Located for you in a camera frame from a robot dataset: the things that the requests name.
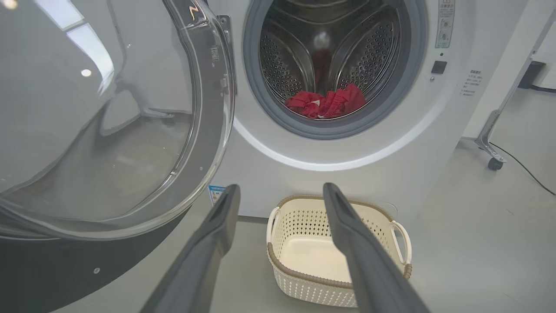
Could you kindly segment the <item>cream perforated laundry basket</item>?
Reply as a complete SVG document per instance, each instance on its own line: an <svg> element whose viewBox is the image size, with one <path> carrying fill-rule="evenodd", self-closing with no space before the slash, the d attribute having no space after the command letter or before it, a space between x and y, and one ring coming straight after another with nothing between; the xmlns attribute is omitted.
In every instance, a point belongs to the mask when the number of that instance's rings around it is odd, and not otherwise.
<svg viewBox="0 0 556 313"><path fill-rule="evenodd" d="M350 200L406 279L411 277L409 234L384 208ZM324 198L294 195L272 210L266 245L278 287L286 295L327 306L357 307L346 257L332 241Z"/></svg>

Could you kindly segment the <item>stainless steel washing machine drum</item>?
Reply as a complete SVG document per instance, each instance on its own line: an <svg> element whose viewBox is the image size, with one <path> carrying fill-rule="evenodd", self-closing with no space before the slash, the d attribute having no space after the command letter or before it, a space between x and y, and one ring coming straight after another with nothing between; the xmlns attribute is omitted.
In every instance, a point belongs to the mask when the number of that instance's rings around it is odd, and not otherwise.
<svg viewBox="0 0 556 313"><path fill-rule="evenodd" d="M383 0L274 0L258 53L276 103L288 109L286 100L300 91L327 102L329 92L351 83L362 91L365 106L372 103L399 59L400 13ZM326 102L315 120L325 120Z"/></svg>

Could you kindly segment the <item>metal frame leg with caster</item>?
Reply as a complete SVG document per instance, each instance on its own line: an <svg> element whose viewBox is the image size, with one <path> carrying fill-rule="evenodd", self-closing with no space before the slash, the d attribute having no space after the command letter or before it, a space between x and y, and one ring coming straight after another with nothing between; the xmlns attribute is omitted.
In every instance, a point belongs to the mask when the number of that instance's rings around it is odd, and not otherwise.
<svg viewBox="0 0 556 313"><path fill-rule="evenodd" d="M552 24L549 33L539 48L538 54L533 58L533 60L546 63L544 69L542 69L534 81L534 83L540 87L540 90L536 91L556 94L556 26L554 26L554 24ZM476 139L471 138L479 149L484 150L490 156L488 168L494 171L501 169L502 165L506 162L506 158L499 153L499 149L496 149L494 144L490 142L502 112L499 113L498 111L493 111L487 124L480 132L479 137Z"/></svg>

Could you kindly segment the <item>blue energy label sticker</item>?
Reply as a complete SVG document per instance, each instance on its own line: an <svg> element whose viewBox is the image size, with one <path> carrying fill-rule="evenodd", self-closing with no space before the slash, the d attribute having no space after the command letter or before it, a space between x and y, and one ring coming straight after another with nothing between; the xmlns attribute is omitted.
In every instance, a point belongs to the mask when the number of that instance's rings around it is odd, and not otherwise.
<svg viewBox="0 0 556 313"><path fill-rule="evenodd" d="M213 206L218 202L225 189L224 186L208 186L208 193Z"/></svg>

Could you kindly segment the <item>grey warning sticker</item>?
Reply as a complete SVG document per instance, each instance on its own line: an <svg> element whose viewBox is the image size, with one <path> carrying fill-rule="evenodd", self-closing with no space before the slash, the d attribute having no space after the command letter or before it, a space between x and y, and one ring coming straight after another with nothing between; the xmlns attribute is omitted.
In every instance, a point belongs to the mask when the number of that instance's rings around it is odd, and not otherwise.
<svg viewBox="0 0 556 313"><path fill-rule="evenodd" d="M455 15L455 0L437 0L437 36L435 48L449 48Z"/></svg>

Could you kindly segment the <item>white front-load washing machine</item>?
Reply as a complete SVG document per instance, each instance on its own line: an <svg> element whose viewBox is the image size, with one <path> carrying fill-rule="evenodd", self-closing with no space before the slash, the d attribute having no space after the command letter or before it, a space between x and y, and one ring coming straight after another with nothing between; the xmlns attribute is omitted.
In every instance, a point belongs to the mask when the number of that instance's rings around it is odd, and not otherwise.
<svg viewBox="0 0 556 313"><path fill-rule="evenodd" d="M449 48L435 48L438 0L427 0L427 45L400 105L355 135L314 140L264 112L246 76L243 47L252 0L207 0L231 18L238 95L234 126L212 184L242 187L240 214L266 218L280 200L337 184L354 200L393 208L402 223L425 204L469 123L528 0L455 0ZM436 60L443 74L432 74Z"/></svg>

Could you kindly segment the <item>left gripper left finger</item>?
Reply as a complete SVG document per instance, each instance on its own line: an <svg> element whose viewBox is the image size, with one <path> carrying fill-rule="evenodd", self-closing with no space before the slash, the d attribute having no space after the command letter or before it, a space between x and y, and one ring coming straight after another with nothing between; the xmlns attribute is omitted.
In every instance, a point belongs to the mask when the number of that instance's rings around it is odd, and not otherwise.
<svg viewBox="0 0 556 313"><path fill-rule="evenodd" d="M240 201L240 186L227 186L140 313L210 313L220 263L234 241Z"/></svg>

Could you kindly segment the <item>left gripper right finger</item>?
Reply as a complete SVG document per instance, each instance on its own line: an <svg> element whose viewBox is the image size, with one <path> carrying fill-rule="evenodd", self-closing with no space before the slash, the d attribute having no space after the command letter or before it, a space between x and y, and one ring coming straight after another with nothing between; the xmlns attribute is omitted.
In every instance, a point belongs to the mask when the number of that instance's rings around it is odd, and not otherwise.
<svg viewBox="0 0 556 313"><path fill-rule="evenodd" d="M336 248L346 257L362 313L430 313L378 239L334 183L322 188Z"/></svg>

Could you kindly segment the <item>black wall box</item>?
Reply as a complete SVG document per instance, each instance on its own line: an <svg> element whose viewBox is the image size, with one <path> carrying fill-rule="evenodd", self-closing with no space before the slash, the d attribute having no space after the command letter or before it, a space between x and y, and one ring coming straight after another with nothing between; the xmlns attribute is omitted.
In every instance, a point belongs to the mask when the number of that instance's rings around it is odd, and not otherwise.
<svg viewBox="0 0 556 313"><path fill-rule="evenodd" d="M517 87L521 89L540 90L540 87L537 86L534 81L536 80L542 69L544 69L545 65L546 63L544 62L532 60Z"/></svg>

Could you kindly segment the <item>washing machine glass door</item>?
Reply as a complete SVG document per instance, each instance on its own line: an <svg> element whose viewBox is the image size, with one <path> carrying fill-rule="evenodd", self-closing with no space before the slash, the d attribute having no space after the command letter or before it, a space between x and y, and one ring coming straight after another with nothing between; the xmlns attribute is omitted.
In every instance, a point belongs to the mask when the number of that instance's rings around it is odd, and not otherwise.
<svg viewBox="0 0 556 313"><path fill-rule="evenodd" d="M224 156L234 80L207 0L0 0L0 313L119 279Z"/></svg>

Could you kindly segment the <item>metal door hinge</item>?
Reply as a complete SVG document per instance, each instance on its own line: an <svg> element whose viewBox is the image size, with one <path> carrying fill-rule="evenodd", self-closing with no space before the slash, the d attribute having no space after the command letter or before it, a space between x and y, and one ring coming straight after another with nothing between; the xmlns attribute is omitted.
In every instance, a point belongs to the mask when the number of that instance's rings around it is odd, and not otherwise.
<svg viewBox="0 0 556 313"><path fill-rule="evenodd" d="M224 31L226 43L228 46L228 53L230 55L230 64L232 69L232 77L234 80L234 94L238 94L238 76L237 69L235 65L235 50L234 50L234 36L232 31L231 18L228 15L218 15L217 16L220 25Z"/></svg>

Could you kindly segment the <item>white partition board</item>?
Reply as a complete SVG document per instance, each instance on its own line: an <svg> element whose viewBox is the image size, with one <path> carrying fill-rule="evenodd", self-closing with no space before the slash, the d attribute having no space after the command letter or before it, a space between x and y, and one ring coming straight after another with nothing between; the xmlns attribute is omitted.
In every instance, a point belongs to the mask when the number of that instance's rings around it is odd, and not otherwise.
<svg viewBox="0 0 556 313"><path fill-rule="evenodd" d="M476 139L493 111L502 112L556 22L556 0L528 0L493 76L463 132Z"/></svg>

